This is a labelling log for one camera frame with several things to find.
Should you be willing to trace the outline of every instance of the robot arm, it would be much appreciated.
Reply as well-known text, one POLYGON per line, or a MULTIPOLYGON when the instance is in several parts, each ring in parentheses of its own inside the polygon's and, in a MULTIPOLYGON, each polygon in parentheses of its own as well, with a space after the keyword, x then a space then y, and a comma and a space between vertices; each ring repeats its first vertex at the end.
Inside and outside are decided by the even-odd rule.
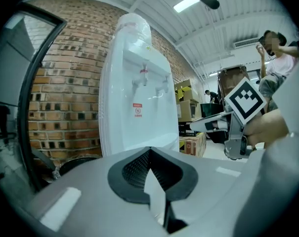
POLYGON ((220 114, 192 122, 190 128, 200 132, 224 131, 228 138, 224 141, 225 155, 232 160, 248 158, 252 150, 247 149, 245 126, 230 106, 226 105, 224 109, 220 114))

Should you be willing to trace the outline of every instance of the glass door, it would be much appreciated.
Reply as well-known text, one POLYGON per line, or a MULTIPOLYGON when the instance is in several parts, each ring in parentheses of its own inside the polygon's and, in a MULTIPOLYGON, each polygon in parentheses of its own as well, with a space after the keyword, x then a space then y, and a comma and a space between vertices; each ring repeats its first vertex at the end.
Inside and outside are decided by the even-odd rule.
POLYGON ((28 135, 31 87, 65 25, 65 20, 21 3, 0 34, 0 188, 22 207, 42 188, 28 135))

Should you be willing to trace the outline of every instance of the water dispenser faucet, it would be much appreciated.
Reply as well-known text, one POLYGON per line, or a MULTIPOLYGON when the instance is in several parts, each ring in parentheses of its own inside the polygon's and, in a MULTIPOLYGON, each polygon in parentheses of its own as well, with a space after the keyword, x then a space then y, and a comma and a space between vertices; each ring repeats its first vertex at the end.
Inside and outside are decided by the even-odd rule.
POLYGON ((163 81, 163 85, 160 87, 156 87, 156 93, 158 94, 159 91, 164 90, 165 93, 168 93, 169 87, 168 87, 168 76, 166 76, 166 79, 163 81))
POLYGON ((147 85, 147 81, 148 81, 148 70, 147 70, 147 64, 143 63, 143 69, 141 69, 139 71, 140 77, 137 80, 133 80, 132 84, 133 86, 138 87, 139 84, 142 82, 144 86, 147 85))

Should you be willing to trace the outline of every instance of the man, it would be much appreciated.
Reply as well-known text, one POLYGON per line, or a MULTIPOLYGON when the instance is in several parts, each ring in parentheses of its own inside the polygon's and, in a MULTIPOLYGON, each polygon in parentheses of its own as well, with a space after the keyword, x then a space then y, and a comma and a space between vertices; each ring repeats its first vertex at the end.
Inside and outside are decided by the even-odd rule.
POLYGON ((256 49, 261 56, 260 84, 259 91, 267 101, 264 112, 268 113, 277 109, 272 100, 272 95, 281 86, 287 76, 293 70, 299 58, 299 48, 297 46, 285 46, 286 38, 276 32, 266 31, 264 33, 263 47, 270 56, 276 58, 270 61, 265 67, 264 50, 257 44, 256 49))
POLYGON ((205 94, 211 96, 210 103, 219 104, 218 95, 215 92, 209 91, 208 89, 205 91, 205 94))

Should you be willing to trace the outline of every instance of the fluorescent light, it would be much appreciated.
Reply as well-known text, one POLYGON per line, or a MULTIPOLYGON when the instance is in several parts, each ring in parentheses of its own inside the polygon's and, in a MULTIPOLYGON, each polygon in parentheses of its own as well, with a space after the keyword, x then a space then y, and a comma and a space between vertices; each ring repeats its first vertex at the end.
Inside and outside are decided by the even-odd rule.
POLYGON ((216 75, 217 75, 217 72, 215 72, 215 73, 211 73, 211 74, 209 75, 209 77, 216 76, 216 75))
POLYGON ((200 0, 183 0, 180 3, 176 4, 173 8, 176 10, 176 12, 179 13, 199 1, 200 0))

